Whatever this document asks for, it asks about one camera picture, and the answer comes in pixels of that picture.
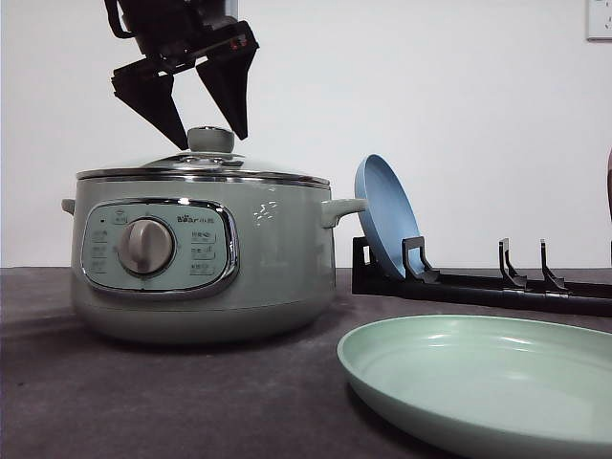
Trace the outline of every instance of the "metal rim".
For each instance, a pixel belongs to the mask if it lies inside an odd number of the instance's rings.
[[[254,179],[273,179],[291,182],[315,183],[329,185],[329,181],[319,177],[308,175],[289,174],[283,172],[261,172],[251,170],[218,170],[218,169],[176,169],[163,167],[138,167],[138,168],[115,168],[97,169],[78,172],[76,178],[94,179],[103,177],[122,177],[122,176],[198,176],[198,177],[235,177],[235,178],[254,178]]]
[[[309,177],[294,174],[282,174],[277,172],[253,172],[245,171],[211,174],[197,170],[177,169],[108,169],[79,172],[76,177],[79,181],[92,182],[142,182],[142,181],[181,181],[181,182],[220,182],[233,184],[264,184],[283,186],[307,186],[313,188],[331,189],[330,182],[317,177]]]

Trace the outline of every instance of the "control knob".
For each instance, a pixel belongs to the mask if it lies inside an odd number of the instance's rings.
[[[150,218],[130,223],[117,247],[121,264],[136,274],[152,274],[164,268],[173,251],[174,242],[168,228]]]

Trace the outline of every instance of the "blue plate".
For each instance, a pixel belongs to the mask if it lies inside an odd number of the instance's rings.
[[[402,184],[380,156],[370,155],[361,162],[355,176],[355,197],[367,199],[368,209],[359,217],[377,261],[389,276],[404,279],[402,240],[419,236],[419,227]],[[418,250],[410,251],[408,259],[414,272],[423,272]]]

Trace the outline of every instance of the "plate rim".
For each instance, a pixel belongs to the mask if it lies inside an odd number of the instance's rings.
[[[412,203],[410,203],[410,200],[408,199],[408,195],[405,192],[402,182],[400,182],[400,178],[397,176],[391,165],[381,155],[373,153],[371,155],[367,155],[363,160],[361,160],[361,163],[357,168],[357,172],[355,174],[355,197],[367,199],[369,202],[366,169],[368,167],[368,163],[373,163],[376,161],[380,161],[384,166],[386,166],[388,172],[390,172],[391,174],[391,177],[397,183],[398,188],[396,189],[396,191],[401,194],[401,197],[403,197],[408,204],[408,208],[410,210],[410,213],[412,214],[412,219],[414,220],[414,226],[417,232],[416,235],[421,235],[421,230],[419,229],[419,222],[417,222],[417,217],[414,214]],[[404,267],[398,268],[398,266],[395,264],[392,257],[390,256],[385,243],[381,239],[381,229],[379,228],[380,222],[377,225],[377,220],[375,220],[372,216],[370,208],[367,208],[365,211],[360,212],[358,216],[360,219],[361,229],[363,230],[363,233],[368,243],[370,243],[370,248],[376,255],[379,262],[382,264],[382,267],[384,268],[385,272],[393,278],[404,279]]]
[[[567,435],[564,436],[559,436],[559,435],[552,435],[552,434],[544,434],[542,432],[532,432],[532,431],[521,431],[521,430],[515,430],[515,429],[510,429],[510,428],[504,428],[504,427],[499,427],[499,426],[492,426],[490,424],[482,424],[482,423],[476,423],[473,421],[468,421],[467,419],[464,418],[457,418],[457,417],[453,417],[453,416],[448,416],[447,414],[443,414],[440,413],[438,411],[435,410],[431,410],[431,409],[426,409],[422,406],[419,406],[417,404],[412,404],[412,403],[408,403],[406,401],[403,401],[401,399],[399,399],[398,397],[395,397],[393,395],[390,395],[384,391],[381,391],[379,388],[375,387],[374,385],[372,385],[371,383],[367,382],[364,378],[361,378],[360,376],[358,376],[357,371],[355,370],[355,368],[352,367],[352,365],[349,364],[348,359],[344,356],[343,354],[343,346],[344,343],[349,340],[353,335],[355,335],[356,333],[359,333],[360,331],[367,329],[369,327],[373,327],[373,326],[380,326],[380,324],[382,323],[386,323],[386,322],[393,322],[393,321],[406,321],[406,320],[411,320],[411,319],[418,319],[418,318],[446,318],[446,319],[462,319],[465,320],[466,318],[476,318],[476,319],[485,319],[485,320],[491,320],[491,321],[515,321],[515,322],[527,322],[527,323],[534,323],[534,324],[539,324],[539,325],[545,325],[545,326],[552,326],[554,328],[566,328],[566,329],[572,329],[572,330],[578,330],[581,332],[586,332],[586,333],[592,333],[595,335],[601,335],[601,336],[605,336],[608,339],[612,340],[612,333],[608,333],[608,332],[604,332],[601,330],[594,330],[591,328],[585,328],[585,327],[579,327],[576,325],[568,325],[565,323],[558,323],[558,322],[551,322],[551,321],[547,321],[547,320],[537,320],[537,319],[531,319],[531,318],[520,318],[520,317],[501,317],[501,316],[483,316],[483,315],[470,315],[470,314],[452,314],[452,315],[447,315],[447,314],[423,314],[423,315],[417,315],[417,316],[401,316],[401,317],[390,317],[390,318],[384,318],[381,320],[375,320],[373,322],[369,322],[366,324],[363,324],[359,327],[356,327],[352,330],[350,330],[349,332],[347,332],[346,334],[344,334],[344,336],[342,336],[342,338],[339,340],[338,345],[336,347],[336,352],[337,352],[337,356],[338,359],[344,369],[344,371],[348,372],[349,375],[356,379],[357,381],[359,381],[361,384],[365,385],[368,387],[369,390],[372,390],[374,392],[376,392],[377,394],[393,400],[394,402],[403,405],[403,406],[409,406],[412,409],[416,409],[422,413],[425,413],[427,415],[433,415],[433,416],[437,416],[440,419],[444,419],[444,420],[449,420],[450,422],[453,422],[455,424],[463,424],[464,426],[470,426],[470,427],[476,427],[478,429],[487,429],[490,431],[494,431],[494,432],[499,432],[499,433],[509,433],[515,436],[529,436],[531,438],[535,438],[535,439],[539,439],[539,440],[544,440],[544,441],[556,441],[556,442],[565,442],[565,443],[574,443],[574,444],[584,444],[584,445],[597,445],[597,446],[605,446],[605,447],[612,447],[612,436],[610,437],[610,439],[608,441],[601,441],[601,440],[586,440],[583,438],[575,438],[575,437],[569,437]],[[351,384],[351,387],[353,388],[353,390],[355,390],[355,387],[353,387],[353,384],[350,382],[349,379],[349,383]],[[366,403],[368,406],[370,406],[369,403],[367,403],[364,399],[361,399],[364,403]],[[382,414],[379,413],[380,416],[384,417],[385,420],[387,422],[390,423],[390,421],[388,421],[388,419],[383,416]]]

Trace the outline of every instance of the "pot handle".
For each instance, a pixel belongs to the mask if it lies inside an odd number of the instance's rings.
[[[340,218],[349,213],[367,209],[366,199],[335,199],[321,203],[321,225],[324,228],[335,227]]]
[[[71,215],[74,215],[75,214],[75,200],[74,199],[62,199],[61,209],[64,212],[68,212]]]

